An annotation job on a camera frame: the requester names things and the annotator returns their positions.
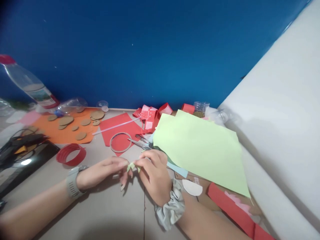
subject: blue wall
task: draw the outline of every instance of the blue wall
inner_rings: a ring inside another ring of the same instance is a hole
[[[0,53],[60,100],[109,107],[217,107],[308,0],[24,0],[0,25]],[[0,70],[3,98],[29,99]]]

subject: hand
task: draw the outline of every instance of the hand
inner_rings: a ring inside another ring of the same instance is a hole
[[[168,157],[164,152],[152,149],[143,152],[139,158],[134,164],[143,167],[139,173],[141,181],[154,202],[163,207],[170,201],[172,190],[172,182],[167,171]]]
[[[84,192],[89,188],[95,187],[112,173],[120,172],[121,184],[125,185],[128,179],[127,166],[128,160],[121,157],[110,157],[86,170],[79,172],[77,176],[77,187]]]

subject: gray scrunchie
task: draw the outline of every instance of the gray scrunchie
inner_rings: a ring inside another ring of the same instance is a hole
[[[184,199],[182,197],[182,186],[179,181],[172,179],[172,191],[170,192],[170,201],[163,208],[154,205],[159,223],[166,231],[172,228],[183,215],[185,211]]]

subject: bottle cap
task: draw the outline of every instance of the bottle cap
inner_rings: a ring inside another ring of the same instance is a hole
[[[0,64],[14,64],[16,61],[9,55],[0,54]]]

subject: watch strap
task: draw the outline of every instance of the watch strap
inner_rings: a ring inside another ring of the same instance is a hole
[[[81,197],[83,194],[85,194],[86,192],[81,192],[77,186],[77,176],[78,173],[84,169],[88,168],[87,166],[80,166],[80,167],[75,167],[73,169],[71,169],[68,173],[67,176],[67,191],[70,197],[72,197],[73,199],[77,199],[79,197]]]

